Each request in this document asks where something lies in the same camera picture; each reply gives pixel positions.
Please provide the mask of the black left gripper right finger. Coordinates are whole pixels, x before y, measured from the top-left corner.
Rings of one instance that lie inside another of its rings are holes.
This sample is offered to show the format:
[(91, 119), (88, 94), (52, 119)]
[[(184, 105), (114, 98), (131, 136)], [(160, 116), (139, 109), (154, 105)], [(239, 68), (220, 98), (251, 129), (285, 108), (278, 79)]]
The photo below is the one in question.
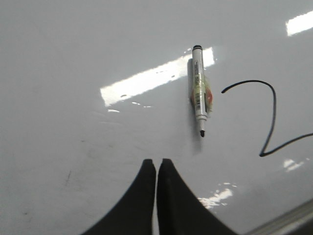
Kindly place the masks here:
[(235, 234), (201, 204), (170, 159), (159, 168), (156, 207), (161, 235)]

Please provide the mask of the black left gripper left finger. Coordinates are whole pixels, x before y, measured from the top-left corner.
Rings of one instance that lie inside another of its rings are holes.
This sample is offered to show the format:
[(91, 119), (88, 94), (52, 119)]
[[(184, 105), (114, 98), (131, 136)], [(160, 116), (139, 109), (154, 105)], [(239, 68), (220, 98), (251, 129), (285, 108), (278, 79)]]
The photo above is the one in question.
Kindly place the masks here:
[(151, 235), (156, 169), (144, 159), (134, 181), (115, 206), (85, 235)]

